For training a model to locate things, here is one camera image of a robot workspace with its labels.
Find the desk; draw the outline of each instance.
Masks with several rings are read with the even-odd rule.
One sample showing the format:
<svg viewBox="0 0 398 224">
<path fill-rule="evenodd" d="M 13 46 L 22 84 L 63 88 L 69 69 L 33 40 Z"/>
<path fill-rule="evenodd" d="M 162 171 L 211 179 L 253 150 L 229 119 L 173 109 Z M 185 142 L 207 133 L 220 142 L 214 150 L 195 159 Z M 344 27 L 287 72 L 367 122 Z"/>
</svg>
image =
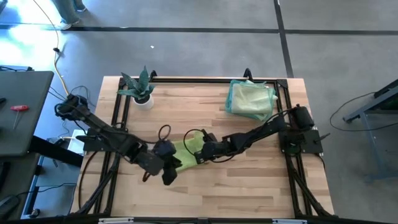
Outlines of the desk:
<svg viewBox="0 0 398 224">
<path fill-rule="evenodd" d="M 0 72 L 0 98 L 7 100 L 0 105 L 0 162 L 11 163 L 4 186 L 0 189 L 0 200 L 8 195 L 33 190 L 31 184 L 39 154 L 75 166 L 81 165 L 83 158 L 80 155 L 34 136 L 53 75 L 53 72 Z M 29 106 L 29 110 L 18 115 L 15 129 L 13 125 L 17 113 L 10 110 L 14 105 Z M 10 220 L 20 219 L 26 198 L 31 202 L 32 194 L 20 195 L 19 198 L 21 202 Z"/>
<path fill-rule="evenodd" d="M 109 124 L 118 83 L 119 77 L 104 77 L 99 93 L 96 115 Z M 227 134 L 249 131 L 261 124 L 224 111 L 229 87 L 227 83 L 154 84 L 156 88 L 152 96 L 155 105 L 151 110 L 139 111 L 134 108 L 133 102 L 130 104 L 127 128 L 140 138 L 157 140 L 157 132 L 164 124 L 172 127 L 169 137 L 172 141 L 181 140 L 192 128 L 205 128 L 220 139 Z M 288 84 L 292 104 L 308 105 L 304 80 L 288 79 Z M 122 111 L 123 106 L 118 121 L 121 120 Z M 82 167 L 88 156 L 85 156 Z M 98 185 L 103 157 L 104 153 L 97 153 L 87 168 L 82 183 L 82 203 Z M 303 164 L 310 190 L 324 208 L 333 213 L 321 160 L 304 154 Z M 209 163 L 180 172 L 170 186 L 163 185 L 160 175 L 143 183 L 143 173 L 137 165 L 121 160 L 111 214 L 113 217 L 294 216 L 286 163 L 280 153 L 276 134 L 254 143 L 250 149 L 229 162 Z M 106 197 L 103 197 L 102 208 L 105 203 Z M 77 191 L 72 212 L 76 210 Z"/>
</svg>

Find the yellow cable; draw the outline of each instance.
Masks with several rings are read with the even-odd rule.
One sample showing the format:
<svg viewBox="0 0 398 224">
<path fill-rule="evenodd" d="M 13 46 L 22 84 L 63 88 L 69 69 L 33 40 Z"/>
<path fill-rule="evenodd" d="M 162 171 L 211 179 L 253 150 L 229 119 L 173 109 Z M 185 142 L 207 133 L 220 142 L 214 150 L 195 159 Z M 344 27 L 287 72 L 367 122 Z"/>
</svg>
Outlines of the yellow cable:
<svg viewBox="0 0 398 224">
<path fill-rule="evenodd" d="M 39 9 L 44 13 L 44 15 L 47 17 L 47 19 L 50 21 L 52 27 L 54 28 L 54 31 L 55 31 L 55 33 L 57 34 L 57 49 L 58 49 L 58 45 L 59 45 L 59 42 L 60 42 L 60 38 L 59 38 L 59 36 L 58 36 L 58 31 L 57 31 L 57 29 L 55 28 L 54 24 L 52 23 L 52 21 L 51 21 L 51 19 L 49 18 L 49 16 L 45 13 L 45 11 L 39 6 L 39 4 L 37 4 L 36 0 L 33 0 L 33 2 L 36 3 L 37 7 L 39 7 Z M 55 68 L 55 72 L 57 73 L 59 79 L 61 80 L 62 87 L 63 87 L 63 89 L 65 90 L 65 93 L 66 93 L 67 96 L 68 96 L 68 95 L 69 95 L 68 88 L 67 88 L 65 82 L 63 81 L 63 78 L 61 77 L 60 72 L 59 72 L 58 69 L 57 69 L 57 60 L 58 60 L 57 55 L 58 55 L 58 52 L 55 52 L 55 55 L 54 55 L 54 63 L 53 63 L 53 64 L 54 64 L 54 68 Z"/>
</svg>

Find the folded green towel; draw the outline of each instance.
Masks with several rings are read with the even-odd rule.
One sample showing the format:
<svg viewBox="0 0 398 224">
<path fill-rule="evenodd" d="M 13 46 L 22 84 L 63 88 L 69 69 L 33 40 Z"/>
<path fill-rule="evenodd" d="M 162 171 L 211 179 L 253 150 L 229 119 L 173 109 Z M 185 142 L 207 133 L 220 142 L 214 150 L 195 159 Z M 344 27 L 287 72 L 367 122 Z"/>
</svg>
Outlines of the folded green towel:
<svg viewBox="0 0 398 224">
<path fill-rule="evenodd" d="M 203 141 L 203 133 L 200 131 L 196 131 L 193 134 L 193 138 L 185 140 L 185 144 L 187 145 L 189 151 L 191 151 L 192 153 L 200 151 L 204 143 L 205 142 Z M 177 168 L 177 172 L 198 165 L 195 157 L 191 155 L 185 148 L 183 141 L 174 141 L 173 144 L 177 151 L 174 154 L 174 157 L 179 159 L 182 163 L 182 166 Z"/>
<path fill-rule="evenodd" d="M 225 110 L 229 113 L 265 121 L 278 99 L 275 90 L 265 83 L 253 83 L 249 80 L 232 80 L 225 102 Z"/>
</svg>

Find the sneaker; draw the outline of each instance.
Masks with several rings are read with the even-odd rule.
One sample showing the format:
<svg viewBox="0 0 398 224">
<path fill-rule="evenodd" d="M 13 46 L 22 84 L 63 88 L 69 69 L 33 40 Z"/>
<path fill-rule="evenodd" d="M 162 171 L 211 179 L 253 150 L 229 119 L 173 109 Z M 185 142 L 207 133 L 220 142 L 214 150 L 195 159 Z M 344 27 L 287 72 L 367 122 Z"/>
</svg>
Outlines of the sneaker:
<svg viewBox="0 0 398 224">
<path fill-rule="evenodd" d="M 77 24 L 79 22 L 80 22 L 80 20 L 78 20 L 78 21 L 76 21 L 76 22 L 74 22 L 72 24 L 67 24 L 67 23 L 61 22 L 60 25 L 58 25 L 58 28 L 60 30 L 67 30 L 67 29 L 71 28 L 72 25 L 75 25 L 75 24 Z"/>
<path fill-rule="evenodd" d="M 84 9 L 78 9 L 78 12 L 85 12 L 87 10 L 87 8 L 85 7 Z"/>
</svg>

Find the gray table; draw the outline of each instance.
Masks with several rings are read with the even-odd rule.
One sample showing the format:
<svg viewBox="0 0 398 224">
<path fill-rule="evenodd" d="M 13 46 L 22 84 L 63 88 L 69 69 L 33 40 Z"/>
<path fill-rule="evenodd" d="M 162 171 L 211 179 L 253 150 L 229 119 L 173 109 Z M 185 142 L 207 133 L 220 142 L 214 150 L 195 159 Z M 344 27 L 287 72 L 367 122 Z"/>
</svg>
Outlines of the gray table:
<svg viewBox="0 0 398 224">
<path fill-rule="evenodd" d="M 34 189 L 31 187 L 41 155 L 80 167 L 83 157 L 34 136 L 53 72 L 0 72 L 0 162 L 10 162 L 11 167 L 0 190 L 0 199 Z M 14 105 L 27 105 L 29 110 L 19 113 L 13 129 L 16 112 Z M 21 202 L 9 219 L 19 219 L 27 195 L 19 196 Z"/>
<path fill-rule="evenodd" d="M 0 73 L 0 98 L 7 99 L 0 105 L 0 157 L 23 156 L 29 150 L 53 76 L 53 72 Z M 29 110 L 19 113 L 12 129 L 17 115 L 10 110 L 14 105 L 27 105 Z"/>
</svg>

